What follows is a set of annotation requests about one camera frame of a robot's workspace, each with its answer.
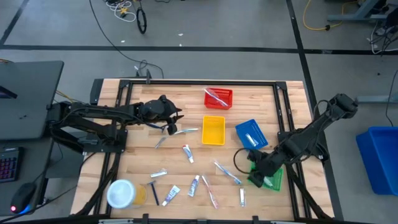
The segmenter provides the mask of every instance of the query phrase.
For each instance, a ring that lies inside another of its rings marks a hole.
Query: gray floor
[[[0,0],[0,32],[6,29],[21,2]],[[366,38],[374,24],[345,22],[329,32],[307,30],[301,20],[306,3],[306,0],[293,1],[305,49],[369,49]],[[341,4],[341,1],[312,1],[307,24],[324,26],[326,15],[339,13]],[[102,1],[93,0],[99,22],[116,45],[297,47],[285,1],[172,0],[170,4],[161,4],[144,0],[143,5],[149,20],[146,35],[139,34],[135,23],[117,20]],[[30,0],[6,44],[109,45],[95,24],[88,1],[79,0]],[[166,78],[304,80],[298,54],[145,51],[125,54],[161,66]],[[130,77],[137,66],[113,51],[0,50],[0,58],[16,62],[63,60],[65,68],[58,89],[83,101],[89,99],[94,78]],[[307,55],[307,60],[318,100],[330,99],[340,92],[351,97],[388,94],[392,75],[398,69],[397,56]],[[160,77],[157,69],[150,70],[154,77]],[[398,123],[397,112],[398,108],[391,106],[389,114],[395,123]],[[355,142],[355,136],[368,127],[389,125],[384,113],[385,105],[361,105],[353,119],[336,122],[326,131],[345,220],[396,223],[398,198],[372,192]],[[76,182],[76,177],[53,179],[47,196],[54,197]],[[73,194],[70,192],[23,219],[67,216]]]

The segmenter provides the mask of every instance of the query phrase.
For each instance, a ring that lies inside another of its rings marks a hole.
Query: blue container
[[[259,125],[254,119],[236,125],[235,129],[245,149],[261,149],[262,147],[268,145],[266,137],[264,137]],[[248,137],[246,137],[246,134],[249,134],[250,137],[252,137],[252,139],[258,144],[253,146]]]
[[[370,127],[356,143],[374,193],[398,196],[398,128]]]

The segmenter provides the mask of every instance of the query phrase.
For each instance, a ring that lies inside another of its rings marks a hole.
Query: green tray
[[[283,170],[283,168],[279,168],[279,170],[272,177],[267,177],[269,179],[269,181],[271,181],[273,186],[270,187],[266,184],[263,184],[262,187],[280,192],[280,188],[282,187],[283,177],[284,177],[284,170]]]

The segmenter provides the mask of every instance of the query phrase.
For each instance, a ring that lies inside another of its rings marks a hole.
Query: wooden tabletop
[[[105,79],[98,105],[114,106],[118,90],[118,79]],[[294,124],[303,128],[311,122],[307,97],[302,82],[286,82]],[[233,154],[242,147],[235,126],[249,119],[255,119],[264,133],[269,145],[262,151],[271,152],[278,143],[279,125],[275,110],[274,94],[269,86],[222,86],[233,90],[233,107],[230,110],[211,110],[203,105],[203,85],[134,85],[131,103],[147,102],[166,95],[178,108],[179,114],[185,117],[178,120],[179,130],[199,128],[194,133],[185,133],[168,138],[155,149],[159,139],[165,135],[158,129],[147,126],[128,126],[126,151],[121,156],[118,179],[128,179],[134,184],[142,184],[147,188],[147,202],[140,208],[125,210],[112,209],[112,217],[142,218],[149,213],[150,218],[181,218],[181,219],[218,219],[218,220],[251,220],[258,215],[260,220],[293,220],[290,203],[289,186],[286,171],[280,192],[259,189],[250,184],[247,175],[238,172],[233,165]],[[282,92],[279,93],[282,111],[285,111]],[[226,120],[226,139],[224,146],[210,146],[201,143],[201,129],[204,115],[224,116]],[[97,120],[100,124],[108,121]],[[287,117],[284,113],[286,130],[289,130]],[[188,162],[182,150],[182,145],[189,144],[195,162]],[[236,158],[237,165],[242,170],[249,170],[250,162],[247,153],[241,152]],[[81,170],[78,187],[73,201],[71,213],[79,211],[92,196],[98,186],[104,154],[94,155]],[[216,159],[230,172],[243,181],[246,190],[246,207],[239,204],[239,188],[212,163]],[[180,193],[166,206],[157,206],[150,187],[146,183],[152,179],[151,173],[162,168],[168,174],[156,178],[155,188],[160,203],[164,200],[173,185],[178,186]],[[333,216],[328,187],[322,164],[315,158],[303,163],[303,171],[308,191],[324,211]],[[187,195],[192,180],[196,175],[206,174],[213,193],[220,205],[215,209],[208,192],[200,181],[195,196]],[[303,203],[296,188],[300,214],[303,217]],[[101,211],[106,206],[106,194],[103,197]]]

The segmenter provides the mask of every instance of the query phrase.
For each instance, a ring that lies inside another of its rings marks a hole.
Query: red plastic basket
[[[209,88],[217,94],[217,97],[224,101],[228,106],[223,106],[218,100],[205,93],[205,106],[212,109],[228,110],[232,107],[232,90]]]

